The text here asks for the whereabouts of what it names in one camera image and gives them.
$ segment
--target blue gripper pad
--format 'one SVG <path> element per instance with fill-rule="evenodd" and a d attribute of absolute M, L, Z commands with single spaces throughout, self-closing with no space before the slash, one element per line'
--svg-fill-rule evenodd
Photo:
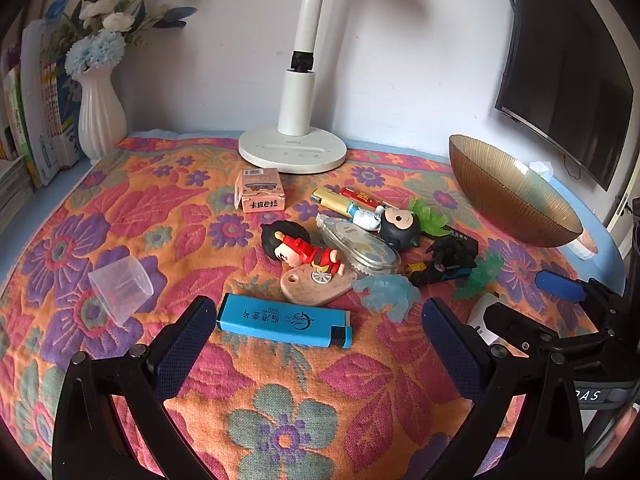
<path fill-rule="evenodd" d="M 571 303 L 580 303 L 587 299 L 587 293 L 580 283 L 549 270 L 540 270 L 536 274 L 536 287 Z"/>
<path fill-rule="evenodd" d="M 173 336 L 166 351 L 154 366 L 156 398 L 163 402 L 174 398 L 182 388 L 191 367 L 216 327 L 216 305 L 198 296 L 174 325 L 167 326 L 168 337 Z"/>
<path fill-rule="evenodd" d="M 429 299 L 422 306 L 422 328 L 438 353 L 460 396 L 478 402 L 482 397 L 482 368 L 474 352 L 463 339 L 470 329 L 486 345 L 473 327 L 460 323 L 440 298 Z"/>

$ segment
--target clear plastic cup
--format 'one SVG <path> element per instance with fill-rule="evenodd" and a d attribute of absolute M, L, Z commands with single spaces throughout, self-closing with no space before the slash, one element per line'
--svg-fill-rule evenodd
<path fill-rule="evenodd" d="M 102 306 L 118 326 L 154 294 L 154 286 L 142 264 L 127 256 L 88 274 Z"/>

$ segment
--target white desk lamp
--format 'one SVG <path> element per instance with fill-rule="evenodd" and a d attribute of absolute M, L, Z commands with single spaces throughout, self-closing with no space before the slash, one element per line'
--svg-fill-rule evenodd
<path fill-rule="evenodd" d="M 316 74 L 314 49 L 322 0 L 302 0 L 291 69 L 285 72 L 278 127 L 246 131 L 240 137 L 242 158 L 283 173 L 320 173 L 344 162 L 347 147 L 339 137 L 310 127 Z"/>

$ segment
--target bronze glass bowl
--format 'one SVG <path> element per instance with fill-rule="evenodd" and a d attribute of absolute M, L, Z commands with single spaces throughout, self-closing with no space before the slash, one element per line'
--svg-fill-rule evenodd
<path fill-rule="evenodd" d="M 535 171 L 495 146 L 449 137 L 449 158 L 469 202 L 497 228 L 536 247 L 575 240 L 582 224 L 569 203 Z"/>

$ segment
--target red cartoon figurine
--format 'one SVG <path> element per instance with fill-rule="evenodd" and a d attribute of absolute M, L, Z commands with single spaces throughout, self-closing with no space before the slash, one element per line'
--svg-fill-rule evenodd
<path fill-rule="evenodd" d="M 339 252 L 315 247 L 309 241 L 309 234 L 295 222 L 281 220 L 262 226 L 262 248 L 272 260 L 281 260 L 290 267 L 311 264 L 320 272 L 343 275 Z"/>

